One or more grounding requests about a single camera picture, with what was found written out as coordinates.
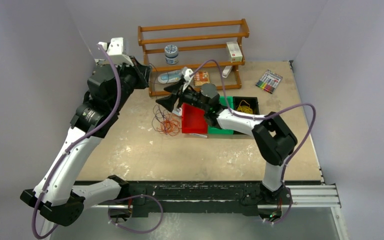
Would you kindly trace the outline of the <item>red plastic bin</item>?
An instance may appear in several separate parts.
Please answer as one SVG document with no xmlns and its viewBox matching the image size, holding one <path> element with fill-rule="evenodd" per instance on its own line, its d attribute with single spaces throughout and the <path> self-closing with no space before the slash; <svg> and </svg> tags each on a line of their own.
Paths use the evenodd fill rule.
<svg viewBox="0 0 384 240">
<path fill-rule="evenodd" d="M 207 134 L 208 124 L 204 114 L 204 110 L 184 103 L 182 105 L 181 132 L 183 134 Z"/>
</svg>

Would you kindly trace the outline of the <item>green plastic bin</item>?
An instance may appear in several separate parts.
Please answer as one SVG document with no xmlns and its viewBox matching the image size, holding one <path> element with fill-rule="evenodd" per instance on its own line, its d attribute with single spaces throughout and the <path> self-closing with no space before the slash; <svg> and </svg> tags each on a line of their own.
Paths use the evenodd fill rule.
<svg viewBox="0 0 384 240">
<path fill-rule="evenodd" d="M 234 106 L 232 96 L 228 96 L 227 100 L 225 99 L 224 96 L 221 96 L 219 98 L 219 103 L 225 107 L 227 105 L 229 105 L 229 107 L 231 107 L 231 108 Z M 216 127 L 208 126 L 207 133 L 210 135 L 232 135 L 234 133 L 234 131 L 232 129 L 219 129 Z"/>
</svg>

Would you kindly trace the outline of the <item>black plastic bin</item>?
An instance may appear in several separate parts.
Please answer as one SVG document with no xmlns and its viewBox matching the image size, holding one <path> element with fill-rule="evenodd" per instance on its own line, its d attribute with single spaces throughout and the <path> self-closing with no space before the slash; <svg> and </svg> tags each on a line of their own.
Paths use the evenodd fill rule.
<svg viewBox="0 0 384 240">
<path fill-rule="evenodd" d="M 249 97 L 249 96 L 233 96 L 233 109 L 235 111 L 259 115 L 260 108 L 257 97 Z"/>
</svg>

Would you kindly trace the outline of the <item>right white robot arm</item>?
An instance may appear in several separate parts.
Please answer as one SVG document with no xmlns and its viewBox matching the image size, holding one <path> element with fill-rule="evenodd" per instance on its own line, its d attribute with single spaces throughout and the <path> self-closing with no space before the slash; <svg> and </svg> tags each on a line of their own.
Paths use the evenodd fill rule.
<svg viewBox="0 0 384 240">
<path fill-rule="evenodd" d="M 168 96 L 156 103 L 172 112 L 183 104 L 204 111 L 205 122 L 217 129 L 227 129 L 253 137 L 262 158 L 266 161 L 260 196 L 268 204 L 280 198 L 283 185 L 283 167 L 293 153 L 298 140 L 284 120 L 275 112 L 254 115 L 238 112 L 220 103 L 220 95 L 212 83 L 206 83 L 199 91 L 187 86 L 184 80 L 164 88 Z"/>
</svg>

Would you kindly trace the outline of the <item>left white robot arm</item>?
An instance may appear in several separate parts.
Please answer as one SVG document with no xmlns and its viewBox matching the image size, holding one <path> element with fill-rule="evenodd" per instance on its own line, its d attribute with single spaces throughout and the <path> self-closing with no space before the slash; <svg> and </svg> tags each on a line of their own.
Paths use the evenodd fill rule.
<svg viewBox="0 0 384 240">
<path fill-rule="evenodd" d="M 118 205 L 129 199 L 129 184 L 116 175 L 84 187 L 75 181 L 94 149 L 118 120 L 121 108 L 136 89 L 146 89 L 152 67 L 98 64 L 87 79 L 88 90 L 70 121 L 64 144 L 44 178 L 20 199 L 46 220 L 67 227 L 81 213 L 105 201 Z"/>
</svg>

